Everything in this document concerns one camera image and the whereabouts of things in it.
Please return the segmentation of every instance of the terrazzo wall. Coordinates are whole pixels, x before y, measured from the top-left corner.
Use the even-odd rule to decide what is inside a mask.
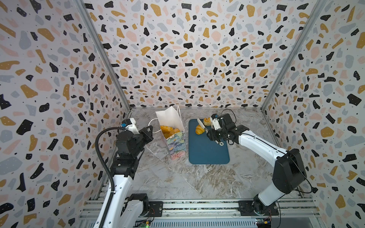
[[[124,107],[72,1],[0,7],[0,226],[74,227]]]
[[[132,107],[259,107],[315,0],[85,0]]]
[[[365,1],[328,1],[265,113],[327,227],[364,227]],[[309,185],[301,187],[309,192]]]

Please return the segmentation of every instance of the gray spot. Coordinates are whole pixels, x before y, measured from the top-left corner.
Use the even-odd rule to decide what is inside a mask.
[[[205,67],[210,67],[212,65],[213,58],[209,57],[205,62]]]
[[[24,200],[25,200],[25,196],[21,196],[21,197],[18,199],[17,204],[18,204],[19,206],[23,206],[23,205],[24,205]]]
[[[69,124],[72,124],[73,121],[75,120],[67,109],[64,110],[64,117],[65,117],[65,121]]]
[[[0,75],[0,81],[10,83],[13,77],[13,75]]]
[[[50,182],[52,181],[53,174],[47,174],[45,177],[37,181],[37,183]]]
[[[54,220],[53,219],[51,219],[51,217],[49,217],[48,219],[47,219],[47,223],[46,223],[46,228],[52,228],[53,226],[54,226]]]
[[[271,21],[271,19],[269,18],[267,21],[266,21],[266,23],[265,23],[265,25],[268,27],[268,29],[269,30],[271,30],[271,25],[272,25],[272,21]]]
[[[73,204],[76,204],[78,201],[80,201],[83,197],[84,193],[80,193],[75,197],[75,200],[73,201]]]
[[[70,36],[71,40],[76,41],[77,43],[80,43],[80,41],[77,39],[75,34],[69,32],[69,36]]]
[[[29,111],[29,115],[30,116],[35,116],[35,113],[37,112],[37,107],[36,106],[33,106],[33,105],[30,105],[30,104],[26,104],[25,105]]]
[[[56,86],[59,86],[59,79],[58,79],[58,77],[54,77],[53,82],[56,84]]]
[[[180,25],[181,28],[184,28],[184,21],[181,18],[177,18],[176,23]]]
[[[237,22],[236,23],[236,28],[237,28],[237,30],[241,30],[242,29],[242,25]]]
[[[17,97],[19,97],[19,96],[20,96],[20,95],[18,94],[18,92],[17,92],[17,91],[12,92],[10,95],[11,95],[12,97],[14,97],[14,98],[17,98]]]
[[[26,31],[20,32],[20,40],[19,40],[19,47],[23,50],[28,49],[31,46],[30,39],[28,38],[28,35]]]
[[[153,26],[153,24],[150,24],[150,23],[147,22],[147,25],[150,28],[150,30],[154,30],[155,29],[155,27]]]
[[[168,29],[163,23],[158,23],[157,26],[162,30],[162,32],[167,32]]]
[[[140,0],[138,0],[138,1],[136,2],[136,4],[132,5],[131,10],[132,10],[133,12],[138,12],[138,11],[140,11],[140,10],[141,10],[141,1],[140,1]]]
[[[66,2],[64,3],[64,6],[65,6],[65,8],[66,8],[66,9],[69,9],[69,8],[71,7],[71,3],[70,3],[70,1],[66,1]]]
[[[326,213],[327,213],[328,217],[331,217],[332,216],[332,212],[333,212],[333,210],[332,210],[331,205],[329,203],[327,203],[327,205],[326,205]]]
[[[250,57],[250,54],[251,54],[251,50],[246,48],[242,51],[242,54],[244,57]]]
[[[354,63],[354,57],[352,55],[346,55],[345,67],[351,68]]]
[[[173,57],[174,56],[174,51],[171,50],[170,48],[166,48],[164,53],[169,56],[169,57]]]
[[[0,162],[0,175],[14,172],[15,170],[19,169],[22,164],[22,161],[16,157],[7,158]]]
[[[0,141],[6,143],[13,139],[13,132],[9,130],[2,130],[0,135]]]
[[[335,144],[335,148],[341,148],[342,147],[342,142],[338,142]]]
[[[238,1],[227,7],[227,12],[234,12],[237,9]]]
[[[57,52],[64,55],[64,56],[69,56],[70,55],[70,52],[67,49],[63,48],[63,47],[59,47]]]
[[[41,132],[39,132],[38,134],[39,135],[45,135],[46,133],[47,133],[46,129],[41,129]]]
[[[361,136],[352,135],[352,136],[348,137],[347,139],[345,139],[345,142],[349,147],[352,147],[352,146],[356,146],[360,143],[364,143],[365,138],[362,135]]]
[[[62,194],[63,194],[63,192],[62,192],[62,191],[58,191],[58,192],[56,193],[56,199],[57,199],[57,198],[60,198],[60,197],[62,196]]]
[[[89,80],[89,74],[88,74],[88,72],[86,72],[86,71],[81,71],[81,73],[80,73],[80,78],[82,79],[82,80]]]
[[[56,100],[58,100],[60,97],[61,97],[61,95],[56,94],[56,93],[52,93],[50,96],[51,99],[56,99]]]
[[[323,86],[323,95],[324,96],[327,97],[328,95],[332,94],[332,92],[333,92],[333,88],[332,88],[331,84],[325,84]]]
[[[343,164],[340,165],[340,167],[341,167],[342,171],[346,172],[345,166]]]
[[[247,32],[253,32],[254,31],[253,26],[252,26],[251,23],[250,24],[246,24],[245,27],[247,28]]]
[[[36,15],[35,16],[35,19],[34,19],[38,24],[40,24],[40,25],[44,25],[44,20],[40,17],[40,16],[38,16],[38,15]]]
[[[50,58],[50,59],[52,59],[53,61],[58,61],[58,56],[57,55],[54,55],[54,54],[52,54],[52,55],[48,55],[47,54],[47,56],[48,56],[48,58]]]
[[[335,179],[333,179],[332,177],[330,177],[327,173],[324,173],[323,177],[326,179],[326,181],[328,183],[337,183],[337,181]]]
[[[345,85],[345,91],[346,92],[351,92],[355,89],[354,85]]]
[[[348,33],[349,31],[351,31],[354,27],[356,26],[356,23],[352,23],[352,24],[349,24],[349,25],[346,25],[346,26],[342,26],[341,28],[338,29],[338,31],[340,33]]]

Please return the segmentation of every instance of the black cable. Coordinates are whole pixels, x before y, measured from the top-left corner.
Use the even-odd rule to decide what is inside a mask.
[[[288,156],[288,158],[290,158],[290,160],[292,160],[292,162],[295,164],[295,166],[298,168],[298,170],[299,170],[299,172],[303,175],[303,177],[307,180],[307,182],[308,182],[308,184],[310,185],[310,187],[311,187],[311,191],[310,192],[302,192],[302,191],[299,191],[299,190],[296,190],[296,189],[294,189],[294,191],[297,191],[297,192],[301,192],[301,193],[306,193],[306,194],[309,194],[309,193],[312,193],[313,192],[313,187],[312,187],[312,185],[311,185],[311,183],[309,182],[309,180],[304,176],[304,174],[300,171],[300,169],[299,169],[299,167],[298,167],[298,165],[293,161],[293,159],[290,157],[290,156]]]
[[[107,217],[107,214],[108,214],[108,210],[109,210],[109,207],[110,207],[110,204],[112,202],[112,199],[113,199],[113,196],[114,196],[114,191],[115,191],[115,186],[114,186],[114,180],[113,180],[113,177],[110,173],[110,170],[107,166],[107,164],[105,164],[105,161],[100,153],[100,150],[99,150],[99,138],[107,131],[111,131],[111,130],[123,130],[125,131],[126,129],[124,127],[110,127],[110,128],[107,128],[105,130],[102,130],[96,137],[95,139],[95,150],[96,150],[96,154],[100,160],[100,163],[101,165],[103,166],[105,172],[107,173],[107,176],[108,176],[108,179],[109,179],[109,182],[110,182],[110,186],[111,186],[111,193],[109,195],[109,198],[108,198],[108,202],[106,204],[106,207],[105,207],[105,210],[104,210],[104,213],[103,213],[103,216],[101,217],[101,220],[100,220],[100,224],[99,224],[99,228],[102,228],[103,225],[104,225],[104,222],[105,222],[105,219]]]

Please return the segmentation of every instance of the pink spot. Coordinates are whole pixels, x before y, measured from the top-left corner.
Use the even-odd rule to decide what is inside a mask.
[[[214,31],[214,32],[212,33],[212,38],[213,38],[213,40],[214,40],[215,42],[219,42],[219,41],[220,41],[220,37],[221,37],[220,32],[218,32],[218,31]]]
[[[311,50],[311,58],[315,59],[319,55],[319,47],[314,47]]]
[[[57,155],[54,154],[52,156],[51,160],[49,161],[49,168],[53,169],[55,172],[59,171]]]
[[[35,55],[34,55],[34,53],[33,53],[33,51],[32,51],[32,50],[29,50],[29,51],[27,51],[27,56],[28,56],[29,58],[33,58]]]
[[[12,144],[10,144],[4,151],[4,154],[11,154],[13,150],[16,148],[16,146],[20,143],[21,139],[18,139],[14,141]]]
[[[42,161],[47,161],[49,156],[48,155],[40,155],[39,158],[42,160]]]
[[[11,50],[11,49],[9,49],[9,48],[7,48],[7,47],[5,47],[5,46],[3,46],[3,45],[0,45],[0,48],[6,53],[6,54],[8,54],[8,55],[10,55],[10,56],[14,56],[14,57],[18,57],[19,55],[18,55],[18,52],[16,52],[16,51],[13,51],[13,50]]]
[[[130,39],[131,41],[133,42],[136,42],[137,41],[137,36],[136,34],[134,34],[133,32],[131,31],[128,31],[127,34],[126,34],[127,38]]]
[[[54,131],[54,120],[53,118],[48,118],[46,122],[46,127],[48,127],[50,130]]]
[[[35,81],[35,86],[40,91],[51,91],[53,89],[52,85],[49,83],[49,81],[45,78],[43,79],[37,79]]]
[[[28,166],[26,168],[26,170],[29,172],[30,170],[32,170],[32,168],[35,166],[35,163],[31,164],[30,166]]]
[[[166,16],[169,15],[169,12],[167,11],[167,7],[166,6],[164,6],[162,8],[162,11],[166,14]]]

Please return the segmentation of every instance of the black spot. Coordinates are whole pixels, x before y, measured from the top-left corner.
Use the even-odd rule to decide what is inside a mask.
[[[17,8],[16,8],[16,11],[17,11],[20,15],[22,15],[23,17],[26,17],[26,16],[27,16],[27,13],[26,13],[24,10],[22,10],[21,8],[19,8],[19,7],[17,7]]]
[[[331,15],[323,15],[323,16],[321,16],[321,19],[324,21],[327,21],[330,17],[331,17]]]
[[[193,43],[185,43],[184,48],[190,49],[193,47]]]
[[[210,2],[207,2],[207,3],[205,3],[205,4],[203,4],[203,8],[210,8],[210,6],[212,5],[212,2],[210,1]]]
[[[341,12],[348,10],[348,9],[349,9],[349,7],[350,7],[350,5],[345,6],[345,7],[341,10]]]
[[[276,9],[277,10],[282,10],[282,11],[285,11],[285,9],[287,8],[287,5],[277,5],[276,6]]]
[[[54,147],[56,146],[58,139],[53,139],[47,150],[53,151]]]
[[[358,32],[359,32],[359,29],[357,28],[357,29],[355,29],[355,31],[353,31],[353,32],[351,33],[351,36],[356,35]]]
[[[34,198],[27,200],[28,212],[35,209],[35,200]]]
[[[16,133],[18,135],[24,135],[25,132],[30,131],[30,129],[32,128],[32,125],[33,125],[32,121],[29,121],[29,120],[25,119],[25,120],[23,120],[23,122],[19,126]]]
[[[231,28],[231,31],[228,34],[230,34],[231,36],[233,36],[234,35],[234,28]]]
[[[267,43],[267,44],[265,44],[265,45],[262,46],[262,48],[265,48],[266,50],[267,49],[270,49],[272,47],[273,47],[273,44],[272,43]]]
[[[189,10],[191,10],[191,4],[182,3],[182,4],[181,4],[181,7],[182,7],[183,9],[189,9]]]
[[[71,14],[67,14],[67,15],[65,15],[65,16],[64,16],[64,19],[65,19],[66,21],[69,21],[69,20],[73,20],[73,17],[72,17],[72,15],[71,15]]]
[[[104,7],[105,8],[113,8],[114,7],[113,1],[110,1],[110,2],[105,3]]]
[[[331,53],[329,53],[328,55],[326,55],[326,60],[328,61],[328,60],[331,60],[332,59],[332,56],[333,56],[333,54],[334,54],[335,52],[334,51],[332,51]]]
[[[350,104],[354,104],[354,105],[358,105],[360,102],[361,102],[361,99],[358,98],[357,96],[355,96],[354,94],[350,93],[348,96],[347,96],[347,99],[349,100],[349,103]]]
[[[309,5],[309,3],[306,3],[306,4],[303,4],[303,5],[300,5],[297,7],[297,9],[306,9],[306,7]]]
[[[25,182],[24,182],[24,173],[20,174],[19,181],[20,181],[20,184],[19,184],[19,187],[17,187],[17,190],[20,190],[21,192],[24,192],[26,190]]]
[[[42,6],[40,3],[36,2],[35,0],[30,0],[30,4],[32,4],[33,9],[36,13],[38,13],[38,10],[42,9]]]

